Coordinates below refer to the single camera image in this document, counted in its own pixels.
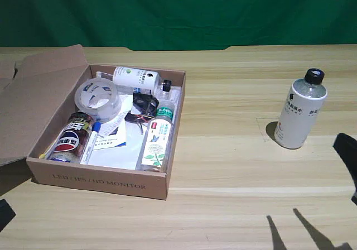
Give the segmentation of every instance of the clear plastic container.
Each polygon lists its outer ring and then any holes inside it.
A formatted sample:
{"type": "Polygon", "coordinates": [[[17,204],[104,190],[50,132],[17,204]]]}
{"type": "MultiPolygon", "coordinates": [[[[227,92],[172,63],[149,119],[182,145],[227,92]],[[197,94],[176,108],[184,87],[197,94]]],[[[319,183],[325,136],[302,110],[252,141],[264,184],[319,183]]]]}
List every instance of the clear plastic container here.
{"type": "Polygon", "coordinates": [[[121,108],[116,85],[104,78],[90,79],[78,87],[76,106],[96,121],[105,123],[118,115],[121,108]]]}
{"type": "Polygon", "coordinates": [[[136,165],[137,170],[166,172],[174,111],[175,105],[169,100],[160,102],[155,119],[148,122],[136,165]]]}

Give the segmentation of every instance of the round plastic container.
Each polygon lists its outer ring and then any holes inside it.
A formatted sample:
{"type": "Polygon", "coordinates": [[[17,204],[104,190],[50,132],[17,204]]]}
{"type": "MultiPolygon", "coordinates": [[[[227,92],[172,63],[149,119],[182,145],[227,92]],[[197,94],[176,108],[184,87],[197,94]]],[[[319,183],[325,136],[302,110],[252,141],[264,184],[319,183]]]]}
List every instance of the round plastic container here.
{"type": "Polygon", "coordinates": [[[90,79],[78,87],[75,93],[77,107],[96,121],[109,122],[118,115],[121,102],[116,85],[104,78],[90,79]]]}

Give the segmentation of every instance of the black bottle cap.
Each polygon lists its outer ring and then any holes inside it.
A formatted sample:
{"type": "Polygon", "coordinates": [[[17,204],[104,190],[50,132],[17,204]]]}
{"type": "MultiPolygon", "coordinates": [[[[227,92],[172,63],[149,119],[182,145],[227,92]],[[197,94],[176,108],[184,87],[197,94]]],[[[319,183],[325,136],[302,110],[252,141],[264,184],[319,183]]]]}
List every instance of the black bottle cap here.
{"type": "Polygon", "coordinates": [[[322,80],[324,79],[324,72],[319,69],[308,69],[305,75],[305,81],[310,84],[321,84],[322,80]]]}
{"type": "Polygon", "coordinates": [[[170,89],[171,89],[171,81],[170,80],[164,80],[162,82],[162,91],[170,92],[170,89]]]}

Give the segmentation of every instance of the black object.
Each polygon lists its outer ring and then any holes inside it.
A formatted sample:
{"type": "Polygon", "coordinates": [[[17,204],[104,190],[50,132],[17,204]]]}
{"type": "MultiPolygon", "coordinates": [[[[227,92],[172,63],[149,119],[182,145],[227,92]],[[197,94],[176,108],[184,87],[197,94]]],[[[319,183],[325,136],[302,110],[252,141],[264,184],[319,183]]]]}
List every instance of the black object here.
{"type": "Polygon", "coordinates": [[[0,232],[15,217],[15,212],[5,199],[0,200],[0,232]]]}
{"type": "Polygon", "coordinates": [[[325,74],[322,70],[316,68],[308,69],[305,74],[305,81],[310,84],[321,84],[324,76],[325,74]]]}
{"type": "Polygon", "coordinates": [[[334,149],[350,171],[356,187],[352,201],[357,205],[357,140],[346,134],[339,133],[334,143],[334,149]]]}
{"type": "Polygon", "coordinates": [[[171,90],[171,81],[170,80],[164,80],[162,82],[162,91],[170,92],[170,90],[171,90]]]}
{"type": "Polygon", "coordinates": [[[129,123],[136,123],[139,125],[141,133],[143,134],[142,124],[147,123],[156,116],[158,107],[158,100],[152,95],[133,94],[133,105],[140,111],[140,114],[128,113],[125,116],[125,121],[129,123]]]}

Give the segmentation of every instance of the pepsi logo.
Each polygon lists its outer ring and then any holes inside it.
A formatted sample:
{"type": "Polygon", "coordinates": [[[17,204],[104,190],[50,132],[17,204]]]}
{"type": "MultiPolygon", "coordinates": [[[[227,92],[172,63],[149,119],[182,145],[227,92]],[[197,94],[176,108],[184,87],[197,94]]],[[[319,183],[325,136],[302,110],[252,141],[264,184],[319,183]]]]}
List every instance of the pepsi logo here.
{"type": "Polygon", "coordinates": [[[71,151],[77,148],[79,138],[73,131],[65,131],[57,142],[54,152],[71,151]]]}

